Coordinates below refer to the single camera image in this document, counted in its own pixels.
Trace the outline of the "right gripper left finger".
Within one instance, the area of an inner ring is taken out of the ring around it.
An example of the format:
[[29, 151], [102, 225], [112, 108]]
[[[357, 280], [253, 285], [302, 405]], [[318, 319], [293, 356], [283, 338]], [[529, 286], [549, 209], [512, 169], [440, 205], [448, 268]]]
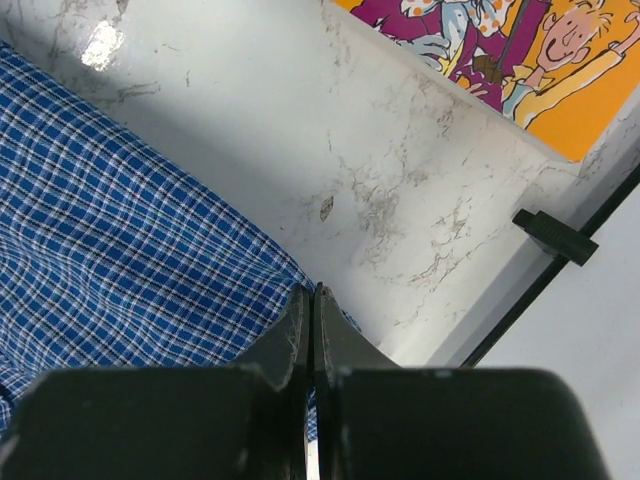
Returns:
[[1, 444], [5, 479], [302, 479], [310, 298], [218, 367], [63, 369]]

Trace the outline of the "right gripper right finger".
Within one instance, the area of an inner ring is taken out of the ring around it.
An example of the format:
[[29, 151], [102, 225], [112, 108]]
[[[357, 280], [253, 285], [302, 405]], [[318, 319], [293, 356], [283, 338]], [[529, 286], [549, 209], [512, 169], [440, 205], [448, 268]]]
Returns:
[[346, 319], [331, 290], [312, 307], [324, 479], [606, 479], [587, 417], [556, 374], [402, 368]]

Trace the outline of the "blue checkered long sleeve shirt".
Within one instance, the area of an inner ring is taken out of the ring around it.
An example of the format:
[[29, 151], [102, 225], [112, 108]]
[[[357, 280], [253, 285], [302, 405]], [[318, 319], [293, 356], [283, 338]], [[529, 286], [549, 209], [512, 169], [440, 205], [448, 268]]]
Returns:
[[1, 421], [54, 369], [234, 360], [314, 282], [126, 127], [1, 48]]

